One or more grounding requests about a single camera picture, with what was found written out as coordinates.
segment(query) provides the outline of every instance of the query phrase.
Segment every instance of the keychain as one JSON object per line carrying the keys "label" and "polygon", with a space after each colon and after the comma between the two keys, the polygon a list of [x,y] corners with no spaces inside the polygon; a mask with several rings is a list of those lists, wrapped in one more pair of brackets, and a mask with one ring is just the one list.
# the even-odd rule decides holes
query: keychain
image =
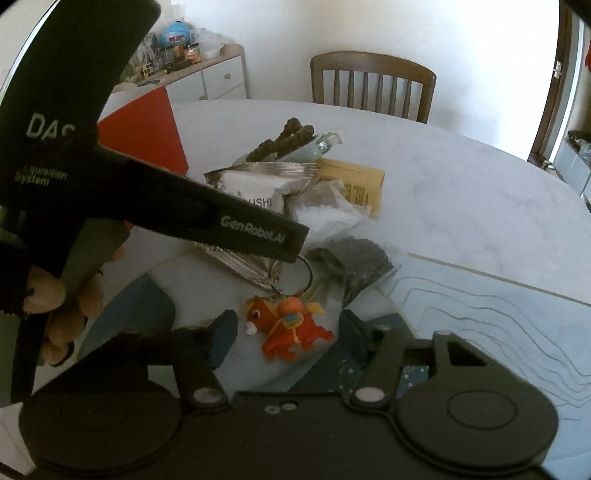
{"label": "keychain", "polygon": [[[261,349],[270,361],[275,357],[295,360],[296,353],[290,350],[292,345],[301,345],[307,351],[317,339],[330,342],[335,338],[332,332],[314,322],[312,315],[324,314],[321,305],[316,302],[304,304],[299,299],[310,289],[314,277],[310,263],[302,256],[299,258],[305,263],[310,276],[305,288],[287,296],[272,284],[276,296],[256,296],[246,302],[246,334],[262,332],[267,335]],[[276,264],[274,262],[269,269],[269,279]]]}

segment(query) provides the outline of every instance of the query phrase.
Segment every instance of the key ring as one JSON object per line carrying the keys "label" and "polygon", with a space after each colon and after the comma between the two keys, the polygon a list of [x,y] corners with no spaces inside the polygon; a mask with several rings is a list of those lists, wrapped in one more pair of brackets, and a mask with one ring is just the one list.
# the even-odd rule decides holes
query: key ring
{"label": "key ring", "polygon": [[304,257],[302,257],[301,255],[298,255],[298,259],[302,260],[302,262],[304,262],[304,265],[306,266],[306,268],[308,269],[308,275],[310,276],[310,279],[308,280],[308,284],[298,290],[296,293],[292,294],[292,295],[286,295],[285,293],[283,293],[282,290],[280,290],[279,288],[277,288],[275,286],[275,284],[273,283],[273,269],[275,268],[275,266],[280,262],[280,260],[275,260],[270,268],[269,268],[269,285],[271,286],[271,288],[273,289],[273,291],[275,293],[277,293],[278,295],[282,296],[282,297],[301,297],[303,294],[305,294],[306,292],[308,292],[308,290],[310,290],[310,288],[312,287],[312,282],[314,281],[314,271],[312,270],[312,265],[310,265],[310,262],[308,262]]}

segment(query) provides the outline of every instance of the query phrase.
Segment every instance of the red board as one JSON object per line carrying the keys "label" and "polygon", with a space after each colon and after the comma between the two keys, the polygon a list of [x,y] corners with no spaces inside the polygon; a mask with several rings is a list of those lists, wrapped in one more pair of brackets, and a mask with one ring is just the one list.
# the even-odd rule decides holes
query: red board
{"label": "red board", "polygon": [[159,87],[99,123],[99,143],[185,175],[189,170],[166,88]]}

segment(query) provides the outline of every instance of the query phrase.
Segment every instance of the toy horse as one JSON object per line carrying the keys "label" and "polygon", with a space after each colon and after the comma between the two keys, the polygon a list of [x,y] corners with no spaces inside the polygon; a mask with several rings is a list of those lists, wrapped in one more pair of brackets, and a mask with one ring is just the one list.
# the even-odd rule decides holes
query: toy horse
{"label": "toy horse", "polygon": [[309,350],[318,338],[327,342],[335,338],[332,332],[316,325],[312,318],[313,314],[324,314],[318,303],[304,305],[299,299],[289,297],[275,305],[253,297],[246,302],[246,312],[247,334],[267,334],[262,352],[269,360],[276,356],[283,360],[295,360],[296,353],[290,350],[292,345],[301,344],[304,350]]}

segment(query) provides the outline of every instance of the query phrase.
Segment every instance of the round pad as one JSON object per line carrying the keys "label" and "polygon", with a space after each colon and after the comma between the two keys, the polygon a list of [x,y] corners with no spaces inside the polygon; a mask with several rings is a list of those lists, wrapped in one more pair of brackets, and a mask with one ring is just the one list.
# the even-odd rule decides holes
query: round pad
{"label": "round pad", "polygon": [[558,418],[537,392],[429,391],[419,385],[398,401],[403,435],[429,457],[472,472],[529,465],[551,444]]}
{"label": "round pad", "polygon": [[143,393],[38,393],[24,405],[20,431],[32,455],[74,471],[119,471],[161,449],[175,434],[180,406],[147,382]]}

